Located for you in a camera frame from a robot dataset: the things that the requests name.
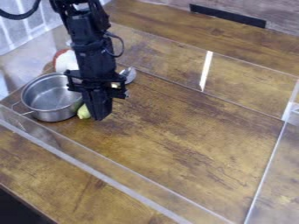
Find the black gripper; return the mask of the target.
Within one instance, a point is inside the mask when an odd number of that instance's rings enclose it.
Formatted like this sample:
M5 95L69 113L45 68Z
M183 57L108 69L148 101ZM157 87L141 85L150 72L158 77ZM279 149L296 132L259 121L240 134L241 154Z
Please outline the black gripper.
M66 70L68 90L81 92L90 117L102 120L112 112L112 98L128 97L125 81L126 77L116 72L98 78L81 78L78 70Z

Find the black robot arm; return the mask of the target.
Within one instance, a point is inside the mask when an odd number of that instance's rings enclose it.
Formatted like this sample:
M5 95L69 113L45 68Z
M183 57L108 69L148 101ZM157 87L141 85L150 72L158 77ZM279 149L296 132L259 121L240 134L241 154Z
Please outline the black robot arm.
M78 65L66 70L68 90L81 93L90 117L101 121L112 113L113 99L126 98L126 77L116 72L110 23L98 0L50 0L50 7L70 37L70 48Z

